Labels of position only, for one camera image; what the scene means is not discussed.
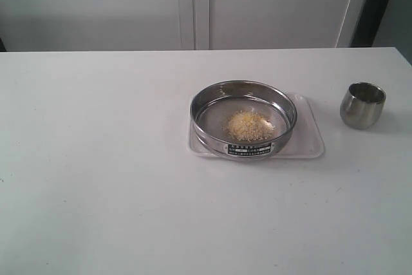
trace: cup rim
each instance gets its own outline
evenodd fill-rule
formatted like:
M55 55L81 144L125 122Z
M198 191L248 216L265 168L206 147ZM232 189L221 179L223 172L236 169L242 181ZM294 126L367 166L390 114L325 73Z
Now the cup rim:
M377 90L379 90L379 91L382 93L383 98L382 98L382 100L380 100L380 101L374 101L374 102L367 102L367 101L365 101L365 100L362 100L362 99L360 99L358 96L355 96L355 95L352 93L351 88L352 88L352 86L354 86L354 85L368 85L368 86L372 86L372 87L376 88ZM380 104L380 103L385 102L385 100L386 100L386 93L385 93L385 91L384 91L380 86L377 86L377 85L372 84L372 83L369 83L369 82L356 82L356 83L352 83L352 84L350 84L350 86L349 86L349 88L348 88L348 91L349 91L350 95L351 95L353 98L356 98L357 100L362 101L362 102L367 103L367 104Z

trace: white tray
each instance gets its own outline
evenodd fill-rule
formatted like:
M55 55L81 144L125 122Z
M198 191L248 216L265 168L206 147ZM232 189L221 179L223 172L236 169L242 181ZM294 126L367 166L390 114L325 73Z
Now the white tray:
M309 102L304 96L297 93L287 95L296 106L297 122L288 144L278 154L270 158L308 159L321 156L324 152L324 144ZM191 121L189 122L188 148L195 156L219 158L198 141Z

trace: table surface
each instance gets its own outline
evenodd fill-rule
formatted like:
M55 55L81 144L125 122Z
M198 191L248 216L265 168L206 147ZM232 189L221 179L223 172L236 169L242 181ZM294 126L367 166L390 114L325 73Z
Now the table surface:
M326 152L187 150L224 80L308 98ZM352 82L386 90L346 127ZM410 274L412 68L394 48L0 54L0 274Z

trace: metal cup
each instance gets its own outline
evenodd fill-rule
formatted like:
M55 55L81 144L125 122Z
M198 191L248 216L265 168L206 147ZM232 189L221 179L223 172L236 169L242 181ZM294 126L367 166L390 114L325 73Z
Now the metal cup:
M385 100L385 92L376 85L352 84L341 104L341 118L349 127L366 129L378 121Z

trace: sieve label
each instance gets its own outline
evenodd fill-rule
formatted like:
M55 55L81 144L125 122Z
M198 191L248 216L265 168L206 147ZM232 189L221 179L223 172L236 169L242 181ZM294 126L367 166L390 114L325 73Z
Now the sieve label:
M228 144L227 153L235 156L258 156L270 153L272 143L263 144L260 146L241 146Z

